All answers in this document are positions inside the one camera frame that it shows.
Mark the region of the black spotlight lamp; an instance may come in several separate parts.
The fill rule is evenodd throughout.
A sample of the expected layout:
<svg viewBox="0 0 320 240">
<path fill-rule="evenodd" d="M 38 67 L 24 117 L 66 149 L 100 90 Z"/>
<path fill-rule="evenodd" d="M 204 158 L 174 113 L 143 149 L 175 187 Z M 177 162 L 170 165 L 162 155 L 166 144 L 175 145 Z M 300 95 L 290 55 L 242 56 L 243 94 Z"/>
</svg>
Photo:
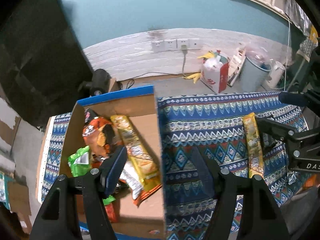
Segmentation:
<svg viewBox="0 0 320 240">
<path fill-rule="evenodd" d="M 79 99 L 88 98 L 90 96 L 96 96 L 105 94 L 110 87 L 111 76 L 103 69 L 97 69 L 93 72 L 91 81 L 83 81 L 79 88 Z"/>
</svg>

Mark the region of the black cabinet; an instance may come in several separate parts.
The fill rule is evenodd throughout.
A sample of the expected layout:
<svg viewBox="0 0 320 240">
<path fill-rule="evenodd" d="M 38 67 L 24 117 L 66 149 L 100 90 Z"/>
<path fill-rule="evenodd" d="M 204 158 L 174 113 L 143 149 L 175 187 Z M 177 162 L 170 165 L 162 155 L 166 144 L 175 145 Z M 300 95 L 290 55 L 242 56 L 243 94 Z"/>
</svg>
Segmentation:
<svg viewBox="0 0 320 240">
<path fill-rule="evenodd" d="M 93 70 L 62 0 L 1 0 L 1 88 L 34 127 L 89 96 Z"/>
</svg>

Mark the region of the yellow chips tube pack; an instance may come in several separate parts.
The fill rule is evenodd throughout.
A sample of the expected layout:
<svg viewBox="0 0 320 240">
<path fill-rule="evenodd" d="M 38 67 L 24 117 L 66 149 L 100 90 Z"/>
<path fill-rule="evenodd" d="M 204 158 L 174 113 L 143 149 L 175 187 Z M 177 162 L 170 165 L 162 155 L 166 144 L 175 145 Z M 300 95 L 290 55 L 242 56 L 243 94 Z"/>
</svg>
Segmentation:
<svg viewBox="0 0 320 240">
<path fill-rule="evenodd" d="M 259 130 L 255 114 L 249 113 L 242 118 L 248 150 L 249 178 L 255 175 L 264 177 L 263 150 L 260 143 Z"/>
</svg>

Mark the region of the white carton box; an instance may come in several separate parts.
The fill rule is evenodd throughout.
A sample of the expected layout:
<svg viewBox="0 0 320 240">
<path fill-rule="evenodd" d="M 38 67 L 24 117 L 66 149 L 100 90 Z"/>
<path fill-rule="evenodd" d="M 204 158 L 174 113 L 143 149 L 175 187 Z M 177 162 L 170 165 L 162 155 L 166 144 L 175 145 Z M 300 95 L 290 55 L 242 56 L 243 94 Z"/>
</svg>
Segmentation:
<svg viewBox="0 0 320 240">
<path fill-rule="evenodd" d="M 246 55 L 245 55 L 245 48 L 238 48 L 236 50 L 236 53 L 232 56 L 229 62 L 229 68 L 228 68 L 228 85 L 229 87 L 232 87 L 237 80 L 244 61 L 245 61 Z"/>
</svg>

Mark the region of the orange silver snack bag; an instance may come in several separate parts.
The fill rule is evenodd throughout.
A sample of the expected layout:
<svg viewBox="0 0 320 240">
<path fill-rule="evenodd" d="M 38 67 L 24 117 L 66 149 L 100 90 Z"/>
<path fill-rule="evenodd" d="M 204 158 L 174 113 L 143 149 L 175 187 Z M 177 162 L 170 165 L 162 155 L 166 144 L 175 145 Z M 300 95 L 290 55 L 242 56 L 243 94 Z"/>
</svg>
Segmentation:
<svg viewBox="0 0 320 240">
<path fill-rule="evenodd" d="M 119 182 L 123 188 L 112 194 L 114 200 L 105 206 L 112 223 L 131 219 L 148 223 L 163 223 L 164 200 L 161 184 L 150 191 L 145 191 L 130 162 L 125 164 Z"/>
</svg>

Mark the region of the blue cardboard box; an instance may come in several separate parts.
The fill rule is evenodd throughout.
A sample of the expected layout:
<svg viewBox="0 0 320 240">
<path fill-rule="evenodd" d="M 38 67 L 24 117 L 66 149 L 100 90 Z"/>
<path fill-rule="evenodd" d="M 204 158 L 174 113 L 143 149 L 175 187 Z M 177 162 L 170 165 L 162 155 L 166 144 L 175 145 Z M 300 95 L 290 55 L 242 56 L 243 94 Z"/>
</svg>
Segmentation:
<svg viewBox="0 0 320 240">
<path fill-rule="evenodd" d="M 165 238 L 163 171 L 157 100 L 152 85 L 119 90 L 77 101 L 62 145 L 59 172 L 71 176 L 67 159 L 89 139 L 84 139 L 87 109 L 115 124 L 116 143 L 127 148 L 125 173 L 143 187 L 134 199 L 122 193 L 116 200 L 119 220 L 113 223 L 120 238 Z"/>
</svg>

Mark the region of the red white paper bag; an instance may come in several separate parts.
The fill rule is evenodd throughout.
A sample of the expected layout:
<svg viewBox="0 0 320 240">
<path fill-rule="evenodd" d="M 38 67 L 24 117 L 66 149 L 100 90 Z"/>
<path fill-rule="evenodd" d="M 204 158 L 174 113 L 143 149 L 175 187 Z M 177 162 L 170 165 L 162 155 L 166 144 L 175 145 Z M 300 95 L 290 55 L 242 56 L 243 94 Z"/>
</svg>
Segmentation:
<svg viewBox="0 0 320 240">
<path fill-rule="evenodd" d="M 228 83 L 229 58 L 220 50 L 211 50 L 203 59 L 201 81 L 215 94 L 224 91 Z"/>
</svg>

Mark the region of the banana peel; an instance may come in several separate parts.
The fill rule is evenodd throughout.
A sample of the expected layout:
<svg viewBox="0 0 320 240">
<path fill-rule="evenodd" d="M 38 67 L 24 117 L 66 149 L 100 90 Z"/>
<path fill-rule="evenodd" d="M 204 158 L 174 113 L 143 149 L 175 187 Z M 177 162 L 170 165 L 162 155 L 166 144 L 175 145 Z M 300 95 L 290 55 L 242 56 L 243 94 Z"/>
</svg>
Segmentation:
<svg viewBox="0 0 320 240">
<path fill-rule="evenodd" d="M 186 80 L 192 80 L 193 84 L 195 84 L 201 78 L 201 73 L 198 72 L 191 75 L 184 75 L 183 78 Z"/>
</svg>

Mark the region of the yellow chips pack in box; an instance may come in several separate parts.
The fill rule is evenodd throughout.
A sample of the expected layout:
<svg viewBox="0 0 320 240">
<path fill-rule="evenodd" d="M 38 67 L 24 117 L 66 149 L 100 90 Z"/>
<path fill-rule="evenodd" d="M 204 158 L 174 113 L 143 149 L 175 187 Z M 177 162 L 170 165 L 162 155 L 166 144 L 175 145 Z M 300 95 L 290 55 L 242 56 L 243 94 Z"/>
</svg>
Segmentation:
<svg viewBox="0 0 320 240">
<path fill-rule="evenodd" d="M 155 192 L 161 188 L 159 168 L 144 147 L 138 132 L 125 115 L 113 115 L 111 121 L 127 150 L 125 174 L 133 178 L 144 192 Z"/>
</svg>

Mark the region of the green snack bag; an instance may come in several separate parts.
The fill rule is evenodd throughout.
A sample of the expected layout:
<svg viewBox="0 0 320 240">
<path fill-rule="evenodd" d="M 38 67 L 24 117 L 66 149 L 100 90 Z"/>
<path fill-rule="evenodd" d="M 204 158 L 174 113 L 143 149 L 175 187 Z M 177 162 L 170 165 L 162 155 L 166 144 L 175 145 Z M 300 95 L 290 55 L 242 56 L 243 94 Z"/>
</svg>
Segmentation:
<svg viewBox="0 0 320 240">
<path fill-rule="evenodd" d="M 68 166 L 73 177 L 85 175 L 91 169 L 91 149 L 89 146 L 79 148 L 68 157 Z"/>
</svg>

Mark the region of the light blue trash bin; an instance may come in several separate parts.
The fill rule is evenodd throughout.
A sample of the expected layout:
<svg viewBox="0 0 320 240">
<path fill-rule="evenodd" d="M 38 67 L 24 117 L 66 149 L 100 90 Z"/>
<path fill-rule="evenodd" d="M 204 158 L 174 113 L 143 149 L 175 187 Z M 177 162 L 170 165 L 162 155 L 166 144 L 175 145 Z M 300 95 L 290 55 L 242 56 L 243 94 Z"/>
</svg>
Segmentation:
<svg viewBox="0 0 320 240">
<path fill-rule="evenodd" d="M 240 87 L 245 93 L 256 92 L 271 72 L 271 65 L 245 58 L 240 73 Z"/>
</svg>

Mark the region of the orange black snack bag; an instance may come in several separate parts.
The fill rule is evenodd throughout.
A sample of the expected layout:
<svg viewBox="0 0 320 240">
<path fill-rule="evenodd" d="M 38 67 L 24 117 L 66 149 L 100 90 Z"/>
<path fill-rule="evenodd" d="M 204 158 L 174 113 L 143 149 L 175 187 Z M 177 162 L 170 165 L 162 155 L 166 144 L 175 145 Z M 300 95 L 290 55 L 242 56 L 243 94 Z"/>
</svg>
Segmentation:
<svg viewBox="0 0 320 240">
<path fill-rule="evenodd" d="M 111 120 L 99 116 L 90 108 L 85 109 L 85 125 L 82 137 L 95 158 L 107 158 L 117 143 Z"/>
</svg>

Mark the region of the white kettle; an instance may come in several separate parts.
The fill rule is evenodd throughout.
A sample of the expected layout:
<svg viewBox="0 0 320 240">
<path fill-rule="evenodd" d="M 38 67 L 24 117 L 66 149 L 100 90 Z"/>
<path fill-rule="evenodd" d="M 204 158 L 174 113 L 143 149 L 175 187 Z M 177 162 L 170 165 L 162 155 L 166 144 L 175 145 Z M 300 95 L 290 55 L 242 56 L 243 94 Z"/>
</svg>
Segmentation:
<svg viewBox="0 0 320 240">
<path fill-rule="evenodd" d="M 275 61 L 274 64 L 272 64 L 271 71 L 265 81 L 266 85 L 270 88 L 276 88 L 278 82 L 284 74 L 284 71 L 284 65 L 279 61 Z"/>
</svg>

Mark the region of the white wall socket strip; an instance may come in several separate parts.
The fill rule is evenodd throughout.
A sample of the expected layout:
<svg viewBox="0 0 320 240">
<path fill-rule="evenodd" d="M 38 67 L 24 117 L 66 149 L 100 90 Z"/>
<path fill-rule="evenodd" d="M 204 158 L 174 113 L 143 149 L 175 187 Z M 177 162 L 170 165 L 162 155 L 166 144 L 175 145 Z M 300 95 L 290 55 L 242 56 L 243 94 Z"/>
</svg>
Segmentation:
<svg viewBox="0 0 320 240">
<path fill-rule="evenodd" d="M 182 50 L 184 47 L 187 49 L 201 49 L 202 45 L 203 42 L 199 38 L 178 38 L 151 42 L 152 51 L 155 53 Z"/>
</svg>

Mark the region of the patterned blue cloth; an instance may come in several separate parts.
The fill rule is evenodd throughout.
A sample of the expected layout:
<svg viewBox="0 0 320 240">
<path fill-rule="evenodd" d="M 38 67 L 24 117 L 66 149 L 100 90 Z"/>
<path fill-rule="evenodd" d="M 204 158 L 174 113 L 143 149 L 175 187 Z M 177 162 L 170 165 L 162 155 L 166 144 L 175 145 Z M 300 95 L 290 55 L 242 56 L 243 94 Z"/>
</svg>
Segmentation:
<svg viewBox="0 0 320 240">
<path fill-rule="evenodd" d="M 87 108 L 104 117 L 128 116 L 162 166 L 162 188 L 140 206 L 129 193 L 116 200 L 120 217 L 113 228 L 120 239 L 201 239 L 215 202 L 204 193 L 190 149 L 197 146 L 221 167 L 248 176 L 244 115 L 272 115 L 297 131 L 308 129 L 300 108 L 280 103 L 276 92 L 156 98 L 153 87 L 145 86 L 82 99 L 47 127 L 50 144 L 43 149 L 39 202 L 59 174 L 70 174 L 67 159 L 85 144 Z"/>
</svg>

